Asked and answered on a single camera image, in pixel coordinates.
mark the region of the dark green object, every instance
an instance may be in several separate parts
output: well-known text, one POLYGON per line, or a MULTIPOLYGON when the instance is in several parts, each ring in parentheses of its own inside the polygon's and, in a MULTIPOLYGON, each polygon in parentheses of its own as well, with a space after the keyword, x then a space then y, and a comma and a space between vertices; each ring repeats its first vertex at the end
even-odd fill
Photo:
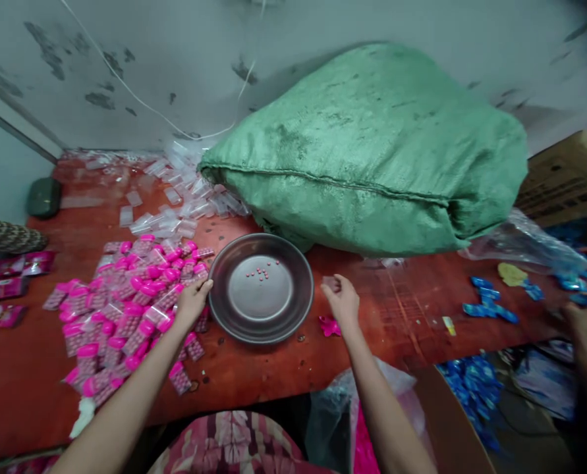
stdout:
POLYGON ((199 168, 303 251, 407 257, 465 248, 504 222, 527 157, 515 117, 423 53, 386 43, 309 74, 199 168))
POLYGON ((54 178, 41 178, 32 183, 28 195, 28 214, 39 219, 49 219, 61 208, 63 185, 54 178))

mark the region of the wooden table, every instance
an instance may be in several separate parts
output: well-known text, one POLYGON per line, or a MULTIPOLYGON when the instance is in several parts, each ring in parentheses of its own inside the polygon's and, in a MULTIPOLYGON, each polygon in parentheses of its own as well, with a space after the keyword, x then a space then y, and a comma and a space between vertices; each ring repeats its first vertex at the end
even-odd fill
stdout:
MULTIPOLYGON (((119 207, 126 204, 124 195, 133 186, 144 199, 136 218, 145 211, 157 213, 157 207, 167 203, 161 183, 147 191, 150 183, 145 184, 143 176, 136 167, 87 171, 78 160, 61 160, 54 177, 63 183, 66 200, 77 197, 99 205, 63 209, 49 221, 29 220, 30 227, 49 235, 49 248, 59 253, 53 273, 33 279, 27 296, 9 302, 29 307, 23 322, 13 330, 0 330, 0 458, 68 442, 80 398, 61 379, 75 360, 65 355, 58 313, 41 306, 56 283, 74 277, 88 281, 105 242, 134 239, 118 226, 119 207)), ((252 219, 202 219, 194 240, 218 252, 235 238, 258 231, 252 219)), ((307 257, 316 298, 297 333, 276 347, 255 348, 228 337, 212 323, 202 336, 206 355, 185 364, 190 378, 200 383, 197 391, 180 397, 166 383, 149 424, 325 388, 349 361, 342 340, 325 338, 320 331, 318 317, 329 313, 319 290, 323 275, 341 273, 354 282, 361 297, 361 326, 373 353, 403 370, 559 334, 545 307, 557 305, 566 295, 547 276, 532 275, 547 296, 536 303, 522 288, 508 288, 500 281, 496 261, 469 261, 444 253, 410 258, 385 269, 362 262, 358 255, 320 246, 307 257), (501 303, 520 317, 520 324, 464 316, 462 303, 478 303, 471 276, 493 282, 502 292, 501 303), (442 316, 453 320, 456 336, 449 334, 442 316)))

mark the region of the white cable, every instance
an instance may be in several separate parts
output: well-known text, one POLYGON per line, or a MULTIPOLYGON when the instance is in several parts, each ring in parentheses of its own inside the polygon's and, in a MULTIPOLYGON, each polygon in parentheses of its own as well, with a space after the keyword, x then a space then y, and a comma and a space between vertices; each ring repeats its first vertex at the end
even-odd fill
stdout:
MULTIPOLYGON (((254 69, 254 66, 256 65, 256 60, 255 59, 252 62, 252 65, 249 68, 249 71, 247 71, 247 77, 245 78, 245 81, 243 82, 242 88, 240 89, 240 93, 238 95, 238 99, 236 100, 236 113, 234 115, 234 121, 232 122, 232 125, 230 125, 229 127, 221 130, 220 132, 216 132, 216 133, 210 134, 210 135, 200 136, 198 139, 195 139, 194 137, 188 135, 186 132, 184 132, 183 130, 181 130, 177 125, 173 124, 163 113, 156 111, 155 109, 153 109, 152 107, 150 107, 150 105, 148 105, 146 102, 144 102, 143 100, 141 100, 130 89, 130 87, 127 86, 126 82, 124 82, 122 80, 122 78, 117 74, 117 72, 115 72, 115 70, 111 67, 111 65, 109 64, 109 61, 107 61, 107 59, 104 57, 104 53, 102 52, 102 50, 100 49, 100 47, 98 46, 98 44, 94 41, 94 39, 91 36, 91 34, 89 33, 89 31, 87 31, 87 29, 84 27, 84 25, 82 24, 82 22, 80 21, 80 19, 76 16, 76 14, 71 9, 71 7, 67 4, 67 2, 65 0, 61 0, 61 3, 65 6, 65 8, 68 10, 68 12, 71 14, 71 16, 74 17, 75 21, 82 28, 82 31, 86 34, 86 36, 89 39, 89 41, 91 41, 91 44, 95 47, 96 51, 98 52, 98 54, 100 55, 100 57, 102 58, 102 60, 104 61, 104 63, 107 65, 107 67, 109 68, 109 70, 111 70, 111 72, 117 78, 117 80, 125 87, 125 89, 128 92, 130 92, 130 94, 135 98, 135 100, 137 100, 137 102, 139 102, 140 104, 142 104, 143 106, 145 106, 145 108, 147 108, 151 112, 159 115, 166 122, 168 122, 168 124, 171 125, 177 132, 181 133, 182 135, 185 135, 190 140, 201 140, 203 138, 210 138, 210 137, 213 137, 213 136, 216 136, 216 135, 220 135, 222 133, 225 133, 228 130, 231 130, 234 127, 234 125, 236 125, 236 119, 238 117, 238 105, 240 104, 240 97, 242 96, 242 93, 245 91, 245 87, 247 87, 247 82, 249 81, 249 76, 251 75, 252 70, 254 69)), ((263 14, 265 12, 265 5, 266 5, 266 3, 267 3, 267 0, 262 0, 262 9, 260 11, 260 20, 262 20, 263 14)))

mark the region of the patterned clothing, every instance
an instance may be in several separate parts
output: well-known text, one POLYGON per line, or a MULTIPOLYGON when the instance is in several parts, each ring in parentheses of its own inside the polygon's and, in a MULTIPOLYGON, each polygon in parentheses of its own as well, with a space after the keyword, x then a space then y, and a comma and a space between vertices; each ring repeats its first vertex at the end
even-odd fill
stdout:
POLYGON ((250 411, 222 411, 193 421, 149 474, 326 474, 302 457, 274 420, 250 411))

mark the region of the hand reaching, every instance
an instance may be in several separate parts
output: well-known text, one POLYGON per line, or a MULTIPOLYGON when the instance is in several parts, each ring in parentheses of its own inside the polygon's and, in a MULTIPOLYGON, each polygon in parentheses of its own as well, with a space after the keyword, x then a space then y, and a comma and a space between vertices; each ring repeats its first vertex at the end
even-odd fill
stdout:
POLYGON ((573 336, 587 335, 587 307, 581 308, 570 302, 561 308, 561 312, 568 322, 573 336))
POLYGON ((341 285, 339 293, 334 293, 325 284, 322 284, 321 290, 328 299, 342 332, 355 329, 359 327, 359 295, 347 278, 341 275, 335 275, 335 278, 341 285))
POLYGON ((185 288, 179 296, 175 322, 180 323, 186 329, 191 328, 201 315, 213 285, 212 280, 199 280, 185 288))

